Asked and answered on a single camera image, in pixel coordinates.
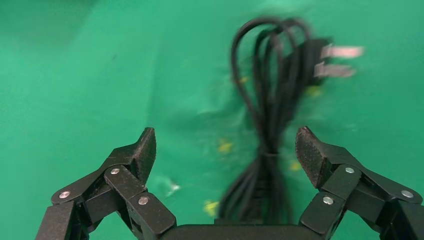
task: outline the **green surface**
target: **green surface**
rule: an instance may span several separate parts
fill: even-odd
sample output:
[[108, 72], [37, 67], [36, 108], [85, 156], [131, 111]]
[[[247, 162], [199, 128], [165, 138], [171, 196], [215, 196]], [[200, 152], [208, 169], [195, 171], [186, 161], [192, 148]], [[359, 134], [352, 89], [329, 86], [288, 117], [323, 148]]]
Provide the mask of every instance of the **green surface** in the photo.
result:
[[[303, 101], [283, 166], [296, 166], [294, 135], [307, 124], [424, 194], [423, 8], [421, 0], [0, 0], [2, 238], [33, 239], [51, 195], [146, 126], [158, 143], [149, 190], [179, 224], [212, 223], [205, 201], [219, 201], [256, 148], [229, 78], [230, 42], [268, 14], [300, 16], [321, 36], [366, 48], [344, 61], [356, 76], [329, 79]], [[298, 217], [316, 191], [302, 170], [286, 174]], [[180, 189], [166, 197], [169, 182]], [[348, 213], [333, 239], [377, 238]], [[133, 238], [112, 214], [91, 239]]]

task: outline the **yellow speck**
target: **yellow speck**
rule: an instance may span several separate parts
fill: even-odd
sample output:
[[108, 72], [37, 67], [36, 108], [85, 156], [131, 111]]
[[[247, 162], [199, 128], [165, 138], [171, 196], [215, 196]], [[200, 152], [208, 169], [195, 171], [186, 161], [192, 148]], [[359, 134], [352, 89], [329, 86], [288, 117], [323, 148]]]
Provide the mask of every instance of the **yellow speck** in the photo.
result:
[[310, 86], [306, 89], [306, 94], [308, 96], [318, 97], [323, 94], [323, 92], [321, 91], [321, 88], [319, 86]]
[[244, 77], [242, 77], [242, 78], [240, 78], [240, 83], [241, 84], [244, 84], [244, 83], [246, 83], [247, 81], [249, 81], [249, 78], [247, 77], [247, 76], [244, 76]]
[[290, 170], [293, 172], [299, 171], [302, 168], [302, 166], [298, 162], [293, 162], [290, 165]]
[[220, 204], [218, 201], [212, 202], [211, 200], [207, 200], [204, 202], [203, 211], [205, 211], [209, 216], [215, 217], [217, 214], [217, 207]]
[[221, 138], [219, 140], [218, 152], [220, 152], [222, 154], [229, 154], [232, 149], [233, 149], [233, 143], [232, 142], [229, 142], [225, 138]]

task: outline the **plug prong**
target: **plug prong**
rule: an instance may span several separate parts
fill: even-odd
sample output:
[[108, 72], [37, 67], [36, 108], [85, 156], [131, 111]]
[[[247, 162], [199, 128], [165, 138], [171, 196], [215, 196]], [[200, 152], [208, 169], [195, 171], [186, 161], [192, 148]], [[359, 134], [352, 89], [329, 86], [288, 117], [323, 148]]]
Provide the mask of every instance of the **plug prong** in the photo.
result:
[[314, 77], [333, 77], [333, 78], [347, 78], [354, 75], [356, 71], [348, 65], [327, 64], [321, 62], [315, 66]]
[[364, 54], [362, 46], [334, 46], [332, 44], [322, 48], [321, 59], [324, 58], [345, 58], [353, 59]]

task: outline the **power cord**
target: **power cord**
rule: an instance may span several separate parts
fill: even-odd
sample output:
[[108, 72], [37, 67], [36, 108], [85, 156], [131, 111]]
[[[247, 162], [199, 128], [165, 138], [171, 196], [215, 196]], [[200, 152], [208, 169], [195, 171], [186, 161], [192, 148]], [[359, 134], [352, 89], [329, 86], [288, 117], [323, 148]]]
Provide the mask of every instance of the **power cord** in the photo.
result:
[[[272, 28], [261, 31], [254, 44], [255, 103], [241, 81], [238, 48], [242, 38], [261, 25]], [[300, 30], [303, 42], [298, 43], [294, 29]], [[282, 37], [289, 42], [289, 54], [285, 54]], [[348, 77], [354, 73], [349, 66], [328, 64], [330, 58], [360, 54], [360, 47], [334, 47], [329, 39], [313, 38], [309, 28], [297, 18], [257, 18], [239, 29], [231, 46], [232, 80], [253, 120], [259, 147], [254, 161], [224, 194], [215, 223], [293, 223], [286, 181], [279, 167], [282, 132], [293, 119], [308, 86], [320, 85], [325, 77]], [[276, 74], [272, 79], [274, 65]]]

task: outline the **green cloth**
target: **green cloth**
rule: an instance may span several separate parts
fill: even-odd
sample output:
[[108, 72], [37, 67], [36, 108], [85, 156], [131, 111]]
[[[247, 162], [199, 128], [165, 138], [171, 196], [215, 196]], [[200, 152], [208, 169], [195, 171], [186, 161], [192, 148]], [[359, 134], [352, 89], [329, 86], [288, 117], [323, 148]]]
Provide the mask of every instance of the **green cloth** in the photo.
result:
[[[317, 36], [366, 48], [338, 61], [357, 75], [309, 91], [286, 131], [281, 165], [296, 218], [317, 193], [294, 154], [302, 125], [424, 194], [423, 8], [422, 0], [1, 0], [2, 238], [33, 239], [55, 191], [147, 126], [157, 134], [150, 192], [179, 224], [212, 223], [257, 144], [230, 81], [229, 46], [242, 24], [265, 15], [300, 16]], [[113, 213], [91, 239], [134, 238]], [[333, 239], [378, 234], [349, 212]]]

